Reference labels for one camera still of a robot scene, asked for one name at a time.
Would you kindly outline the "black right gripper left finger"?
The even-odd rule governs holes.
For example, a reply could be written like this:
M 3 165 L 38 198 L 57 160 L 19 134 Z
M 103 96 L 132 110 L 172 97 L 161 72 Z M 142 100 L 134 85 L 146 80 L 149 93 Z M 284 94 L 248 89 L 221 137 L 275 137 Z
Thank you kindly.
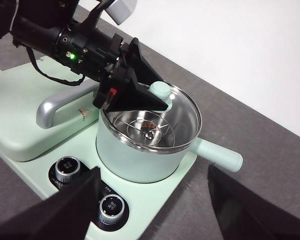
M 101 171 L 94 167 L 0 225 L 0 240 L 83 240 L 97 216 Z

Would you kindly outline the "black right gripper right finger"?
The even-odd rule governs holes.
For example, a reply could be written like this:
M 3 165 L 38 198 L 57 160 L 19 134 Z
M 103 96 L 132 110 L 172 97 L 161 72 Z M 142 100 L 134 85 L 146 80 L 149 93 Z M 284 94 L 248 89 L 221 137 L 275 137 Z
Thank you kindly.
M 225 240 L 300 240 L 300 219 L 263 199 L 214 165 L 208 167 L 212 208 Z

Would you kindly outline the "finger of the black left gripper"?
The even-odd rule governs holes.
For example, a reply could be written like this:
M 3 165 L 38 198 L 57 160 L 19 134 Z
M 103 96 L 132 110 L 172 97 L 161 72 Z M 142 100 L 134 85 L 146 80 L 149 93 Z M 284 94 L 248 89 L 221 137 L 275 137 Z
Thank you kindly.
M 163 78 L 154 70 L 154 68 L 143 57 L 139 39 L 134 37 L 126 53 L 127 64 L 134 69 L 139 83 L 150 86 L 154 82 L 163 82 Z
M 111 88 L 117 93 L 112 97 L 108 106 L 109 112 L 147 110 L 165 111 L 169 108 L 169 85 L 163 81 L 156 81 L 146 87 L 139 84 L 132 76 L 128 84 L 123 87 Z

